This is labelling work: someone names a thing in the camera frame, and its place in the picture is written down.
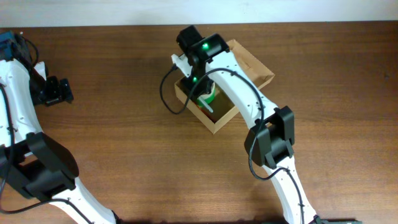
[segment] white background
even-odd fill
[[[0,27],[398,20],[398,0],[0,0]]]

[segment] wire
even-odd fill
[[[2,93],[2,95],[4,97],[4,103],[6,105],[7,121],[8,121],[8,126],[9,126],[8,130],[10,132],[10,139],[11,139],[10,156],[9,156],[9,160],[8,160],[8,162],[6,164],[6,166],[7,166],[6,167],[6,173],[4,174],[4,177],[3,177],[1,185],[0,185],[0,202],[1,202],[2,193],[4,191],[4,187],[5,187],[6,182],[7,182],[9,171],[10,171],[11,165],[14,162],[14,159],[15,159],[15,152],[14,152],[15,132],[14,132],[14,128],[13,128],[13,125],[12,125],[11,110],[10,110],[10,105],[9,105],[9,102],[8,102],[7,93],[6,93],[6,90],[4,89],[4,85],[1,84],[1,83],[0,83],[0,90],[1,90],[1,93]],[[69,200],[65,200],[65,199],[50,199],[50,200],[47,200],[47,201],[44,201],[44,202],[35,203],[35,204],[30,205],[28,207],[21,208],[21,209],[18,209],[18,210],[13,210],[13,211],[3,210],[2,207],[1,207],[1,203],[0,203],[0,213],[5,214],[5,215],[18,214],[18,213],[25,212],[25,211],[28,211],[30,209],[33,209],[33,208],[36,208],[36,207],[39,207],[41,205],[45,205],[45,204],[48,204],[48,203],[51,203],[51,202],[63,202],[65,204],[71,206],[77,212],[77,214],[79,214],[87,223],[92,224],[92,222],[90,222],[90,220],[74,204],[72,204]]]
[[[36,66],[37,62],[39,62],[39,50],[37,50],[36,45],[34,45],[32,41],[26,39],[25,37],[22,37],[22,38],[26,42],[28,42],[33,47],[33,49],[35,50],[36,58],[35,58],[34,62],[32,63],[32,68],[34,68]]]
[[[300,193],[299,186],[297,185],[295,179],[293,178],[293,175],[290,173],[290,170],[289,170],[288,168],[285,168],[285,167],[280,167],[279,169],[277,169],[275,172],[273,172],[273,173],[272,173],[271,175],[269,175],[268,177],[260,177],[260,176],[258,176],[258,175],[256,174],[256,172],[255,172],[254,169],[253,169],[253,164],[252,164],[253,149],[254,149],[254,146],[255,146],[255,144],[256,144],[256,141],[257,141],[258,135],[259,135],[259,133],[260,133],[261,127],[263,127],[263,126],[265,125],[265,122],[266,122],[265,119],[264,119],[264,110],[263,110],[263,109],[264,109],[264,104],[262,103],[261,96],[260,96],[260,94],[258,93],[257,88],[256,88],[255,86],[253,86],[252,83],[251,83],[250,81],[248,81],[247,79],[245,79],[244,77],[242,77],[241,75],[239,75],[239,74],[238,74],[237,72],[235,72],[235,71],[232,71],[232,70],[227,69],[227,68],[216,68],[216,69],[212,69],[212,70],[210,70],[209,72],[206,72],[206,73],[204,74],[204,76],[202,76],[202,77],[196,82],[196,84],[192,87],[191,91],[189,92],[188,97],[187,97],[187,100],[185,101],[183,108],[180,109],[180,111],[175,112],[175,111],[173,111],[173,110],[171,110],[171,109],[169,108],[169,106],[167,105],[167,103],[166,103],[166,102],[164,101],[164,99],[163,99],[162,85],[164,84],[165,79],[166,79],[173,71],[175,71],[176,69],[177,69],[176,64],[173,64],[173,66],[172,66],[172,68],[170,69],[170,71],[163,77],[162,82],[160,83],[160,97],[161,97],[161,99],[162,99],[162,101],[163,101],[163,104],[166,106],[166,108],[167,108],[171,113],[173,113],[173,114],[180,114],[180,113],[182,113],[182,112],[185,110],[185,108],[186,108],[187,105],[188,105],[188,102],[189,102],[190,98],[193,96],[193,92],[195,91],[196,87],[200,84],[200,82],[202,82],[202,81],[205,79],[205,77],[209,76],[210,74],[212,74],[212,73],[214,73],[214,72],[218,72],[218,71],[228,72],[228,73],[231,74],[231,76],[234,75],[234,76],[238,77],[239,79],[241,79],[245,84],[247,84],[247,85],[250,87],[250,89],[253,91],[253,93],[256,95],[256,97],[257,97],[257,99],[258,99],[258,101],[259,101],[260,110],[261,110],[260,125],[259,125],[259,127],[258,127],[258,129],[257,129],[257,131],[256,131],[256,135],[254,136],[253,143],[252,143],[252,145],[251,145],[251,147],[250,147],[250,150],[249,150],[249,168],[250,168],[250,172],[251,172],[251,174],[252,174],[256,179],[265,181],[265,180],[269,180],[269,179],[273,178],[278,172],[280,172],[280,171],[282,171],[282,170],[285,171],[285,172],[287,173],[287,175],[290,177],[290,179],[292,180],[292,182],[293,182],[293,184],[294,184],[294,187],[296,188],[297,195],[298,195],[298,201],[299,201],[299,205],[300,205],[301,220],[302,220],[302,224],[304,224],[304,208],[303,208],[302,196],[301,196],[301,193]]]

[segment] wooden table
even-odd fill
[[[183,28],[14,29],[38,46],[51,75],[69,79],[75,95],[72,105],[36,107],[44,131],[72,152],[90,192],[125,220],[283,219],[271,182],[249,172],[240,114],[212,135],[191,112],[172,115],[160,101]],[[276,74],[263,92],[295,112],[297,170],[319,215],[397,222],[398,22],[198,29],[238,40]],[[164,90],[176,109],[179,77]],[[34,202],[7,187],[2,205]],[[50,205],[0,222],[73,223]]]

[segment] open cardboard box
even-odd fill
[[[251,81],[260,90],[274,78],[274,74],[263,65],[255,56],[250,54],[236,40],[227,42],[229,49],[235,55],[239,66]],[[174,84],[175,94],[183,103],[187,100],[186,94],[182,91],[180,80]],[[239,113],[238,108],[232,103],[228,96],[216,84],[215,99],[209,104],[214,112],[209,113],[201,109],[192,100],[188,102],[187,108],[214,134]]]

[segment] green light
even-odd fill
[[[207,43],[204,43],[201,47],[203,50],[209,49],[209,45]]]

